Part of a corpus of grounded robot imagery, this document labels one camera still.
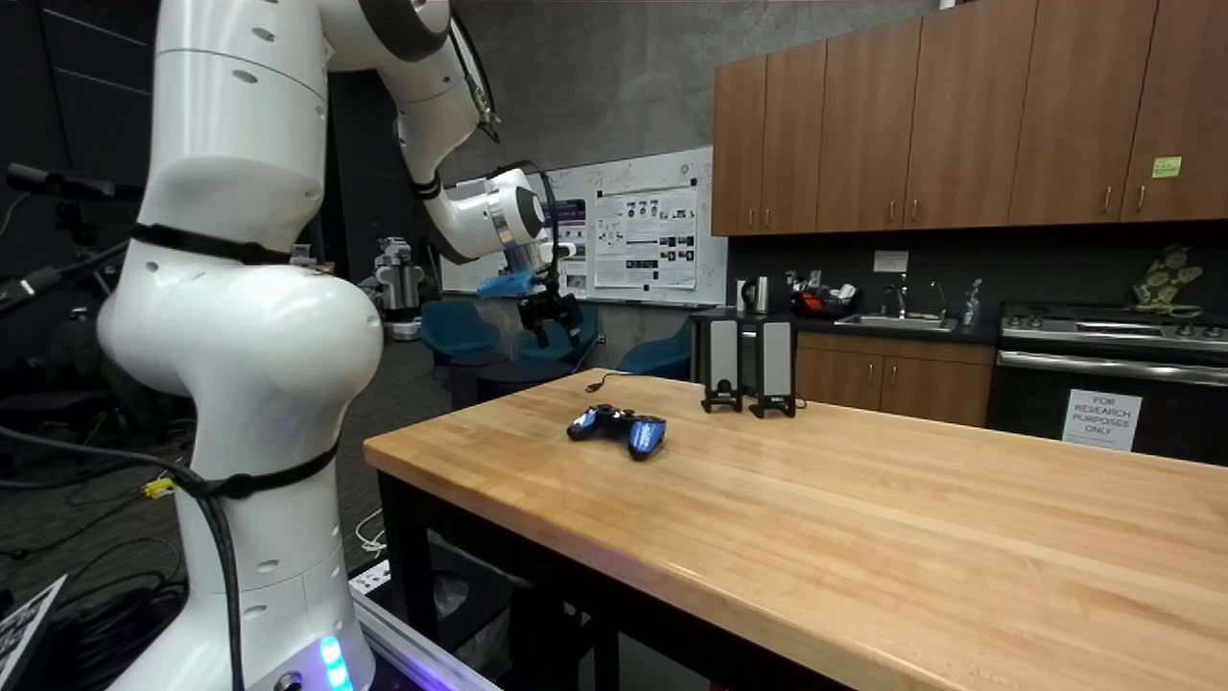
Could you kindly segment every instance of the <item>black stand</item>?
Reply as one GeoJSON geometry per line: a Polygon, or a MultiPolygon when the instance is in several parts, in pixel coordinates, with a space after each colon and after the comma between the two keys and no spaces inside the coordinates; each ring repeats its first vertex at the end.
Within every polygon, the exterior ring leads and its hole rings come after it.
{"type": "Polygon", "coordinates": [[[799,398],[793,394],[765,394],[765,398],[753,403],[756,417],[765,417],[767,410],[779,410],[779,416],[793,417],[799,416],[799,398]]]}
{"type": "Polygon", "coordinates": [[[701,410],[712,410],[712,408],[742,410],[742,392],[729,379],[720,379],[719,388],[706,388],[701,392],[701,410]]]}

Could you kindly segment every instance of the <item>lower cabinet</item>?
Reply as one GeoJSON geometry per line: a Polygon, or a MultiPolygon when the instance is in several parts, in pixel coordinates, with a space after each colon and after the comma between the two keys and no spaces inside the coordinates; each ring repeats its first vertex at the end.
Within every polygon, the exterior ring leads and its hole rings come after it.
{"type": "Polygon", "coordinates": [[[986,347],[799,333],[802,398],[984,426],[989,375],[986,347]]]}

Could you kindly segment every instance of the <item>wall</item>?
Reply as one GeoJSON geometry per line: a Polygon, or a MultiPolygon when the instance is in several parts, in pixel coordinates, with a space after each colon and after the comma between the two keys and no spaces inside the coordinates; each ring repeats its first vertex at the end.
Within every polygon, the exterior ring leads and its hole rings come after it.
{"type": "Polygon", "coordinates": [[[449,173],[711,147],[712,67],[894,24],[932,0],[455,0],[501,111],[449,173]]]}

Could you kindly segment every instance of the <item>stainless steel appliance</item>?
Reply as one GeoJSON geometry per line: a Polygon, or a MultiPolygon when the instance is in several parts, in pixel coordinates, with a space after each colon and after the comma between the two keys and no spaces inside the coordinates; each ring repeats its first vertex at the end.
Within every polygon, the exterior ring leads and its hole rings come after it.
{"type": "Polygon", "coordinates": [[[1228,465],[1228,319],[1016,303],[989,426],[1228,465]]]}

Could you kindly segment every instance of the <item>wooden cabinet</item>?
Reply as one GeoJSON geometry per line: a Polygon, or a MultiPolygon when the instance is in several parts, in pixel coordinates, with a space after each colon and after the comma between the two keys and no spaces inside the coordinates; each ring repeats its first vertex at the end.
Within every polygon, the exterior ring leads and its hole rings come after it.
{"type": "Polygon", "coordinates": [[[756,233],[765,191],[765,59],[729,63],[712,83],[712,233],[756,233]]]}
{"type": "Polygon", "coordinates": [[[1225,0],[1159,0],[1119,218],[1228,218],[1225,0]]]}
{"type": "Polygon", "coordinates": [[[921,24],[904,228],[1000,228],[1021,142],[1035,0],[921,24]]]}
{"type": "Polygon", "coordinates": [[[829,41],[817,232],[900,223],[921,24],[829,41]]]}
{"type": "Polygon", "coordinates": [[[799,333],[799,394],[984,426],[993,355],[959,342],[799,333]]]}
{"type": "Polygon", "coordinates": [[[817,216],[825,41],[767,59],[765,232],[807,233],[817,216]]]}
{"type": "Polygon", "coordinates": [[[978,0],[719,72],[719,233],[1228,218],[1225,0],[978,0]]]}
{"type": "Polygon", "coordinates": [[[1114,223],[1156,0],[1040,0],[1008,223],[1114,223]]]}

